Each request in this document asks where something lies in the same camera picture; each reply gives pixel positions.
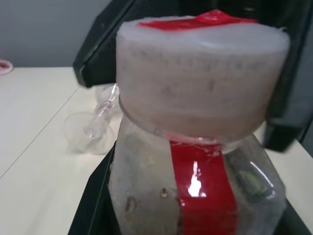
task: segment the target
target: gray wall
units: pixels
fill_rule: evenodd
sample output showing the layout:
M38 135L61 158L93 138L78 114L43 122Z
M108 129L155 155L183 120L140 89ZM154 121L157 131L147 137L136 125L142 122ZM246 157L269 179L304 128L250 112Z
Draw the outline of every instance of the gray wall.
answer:
M0 58L16 67L71 66L110 0L0 0Z

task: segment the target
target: table surface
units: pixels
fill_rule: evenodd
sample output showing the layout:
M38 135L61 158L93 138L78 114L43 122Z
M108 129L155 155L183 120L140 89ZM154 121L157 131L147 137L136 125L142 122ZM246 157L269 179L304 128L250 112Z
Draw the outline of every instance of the table surface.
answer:
M19 68L0 76L0 234L68 233L87 180L104 156L71 153L63 125L95 105L94 90L79 88L72 68ZM111 122L116 135L119 122ZM297 141L284 154L267 153L288 200L313 233L313 158Z

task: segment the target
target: white table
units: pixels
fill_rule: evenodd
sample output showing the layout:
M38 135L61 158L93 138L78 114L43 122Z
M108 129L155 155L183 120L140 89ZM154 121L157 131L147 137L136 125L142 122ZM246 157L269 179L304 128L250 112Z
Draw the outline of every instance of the white table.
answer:
M103 156L68 151L63 123L94 107L94 90L78 88L72 68L21 68L0 77L1 235L68 233ZM111 123L116 134L119 122ZM268 154L313 233L313 158L296 141L285 154Z

